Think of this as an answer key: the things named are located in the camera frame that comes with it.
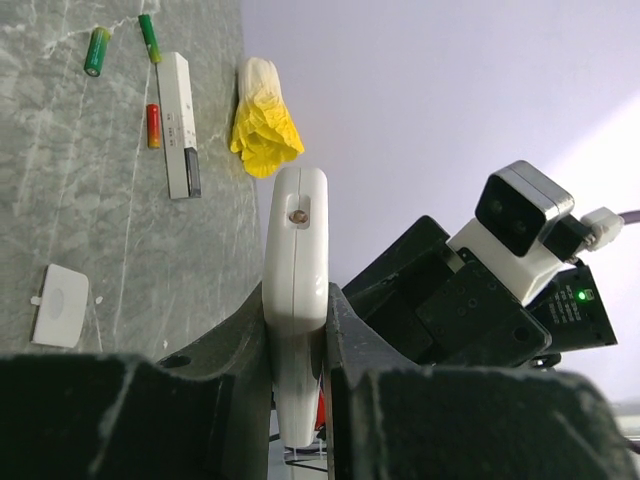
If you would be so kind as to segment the white red remote control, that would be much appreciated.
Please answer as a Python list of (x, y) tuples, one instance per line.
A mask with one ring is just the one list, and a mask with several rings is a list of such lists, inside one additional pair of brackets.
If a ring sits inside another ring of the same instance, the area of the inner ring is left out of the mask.
[(314, 441), (328, 296), (327, 177), (286, 167), (274, 183), (262, 305), (279, 433), (289, 448)]

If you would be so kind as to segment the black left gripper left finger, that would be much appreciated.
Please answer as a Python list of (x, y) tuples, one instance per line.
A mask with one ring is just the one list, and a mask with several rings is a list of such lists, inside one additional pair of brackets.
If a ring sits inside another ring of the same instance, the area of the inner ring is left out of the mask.
[(271, 377), (261, 293), (159, 362), (1, 359), (5, 479), (263, 479)]

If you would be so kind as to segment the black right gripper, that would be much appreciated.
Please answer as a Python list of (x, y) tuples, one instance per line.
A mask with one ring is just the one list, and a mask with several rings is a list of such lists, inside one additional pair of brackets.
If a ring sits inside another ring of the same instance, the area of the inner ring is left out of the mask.
[(356, 314), (421, 365), (519, 367), (551, 334), (469, 250), (420, 217), (343, 289)]

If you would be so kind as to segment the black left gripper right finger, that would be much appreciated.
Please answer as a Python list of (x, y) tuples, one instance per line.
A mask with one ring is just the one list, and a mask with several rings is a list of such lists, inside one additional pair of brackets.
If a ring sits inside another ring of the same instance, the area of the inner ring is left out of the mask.
[(329, 288), (332, 479), (635, 479), (601, 393), (571, 373), (421, 367)]

